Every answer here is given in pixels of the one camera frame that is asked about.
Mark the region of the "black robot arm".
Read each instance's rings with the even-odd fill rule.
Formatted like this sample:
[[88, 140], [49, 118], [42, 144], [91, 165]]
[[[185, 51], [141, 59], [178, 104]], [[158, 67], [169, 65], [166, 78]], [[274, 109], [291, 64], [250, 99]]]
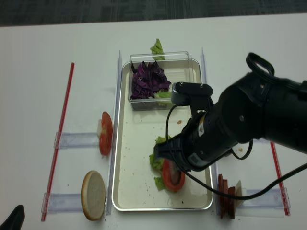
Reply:
[[273, 66], [255, 53], [247, 55], [246, 63], [251, 71], [216, 103], [207, 84], [175, 83], [171, 101], [189, 106], [192, 117], [178, 135], [155, 145], [156, 159], [199, 172], [236, 144], [261, 138], [306, 152], [306, 82], [276, 77]]

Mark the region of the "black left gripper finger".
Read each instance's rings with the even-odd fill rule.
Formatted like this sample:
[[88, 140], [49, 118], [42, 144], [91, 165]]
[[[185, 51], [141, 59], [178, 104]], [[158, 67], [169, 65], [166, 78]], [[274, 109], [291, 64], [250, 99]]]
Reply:
[[157, 138], [153, 148], [155, 161], [166, 159], [182, 165], [182, 139], [181, 138]]

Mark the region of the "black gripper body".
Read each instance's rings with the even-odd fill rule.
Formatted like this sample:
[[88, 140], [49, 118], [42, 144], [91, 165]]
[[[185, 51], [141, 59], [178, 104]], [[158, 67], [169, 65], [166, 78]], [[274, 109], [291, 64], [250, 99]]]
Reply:
[[190, 105], [191, 118], [180, 134], [182, 165], [186, 171], [202, 171], [237, 144], [237, 115], [231, 103]]

